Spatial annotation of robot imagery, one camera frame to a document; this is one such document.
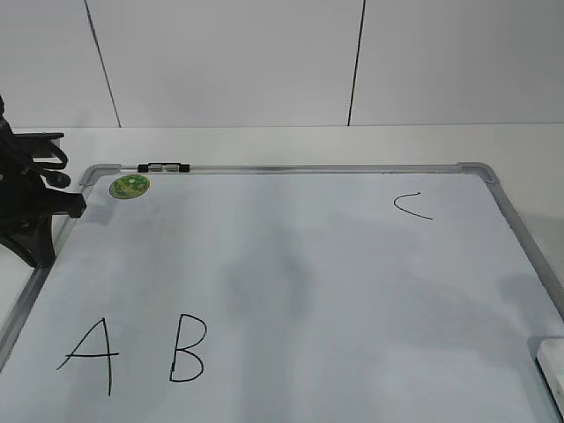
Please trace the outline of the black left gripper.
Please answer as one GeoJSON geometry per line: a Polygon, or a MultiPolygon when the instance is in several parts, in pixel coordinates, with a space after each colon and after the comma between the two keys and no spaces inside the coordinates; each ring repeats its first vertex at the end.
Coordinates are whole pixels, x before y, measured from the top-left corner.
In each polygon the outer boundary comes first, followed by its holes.
{"type": "Polygon", "coordinates": [[[32,268],[55,259],[52,216],[79,218],[85,199],[65,191],[68,157],[62,132],[1,134],[1,244],[32,268]]]}

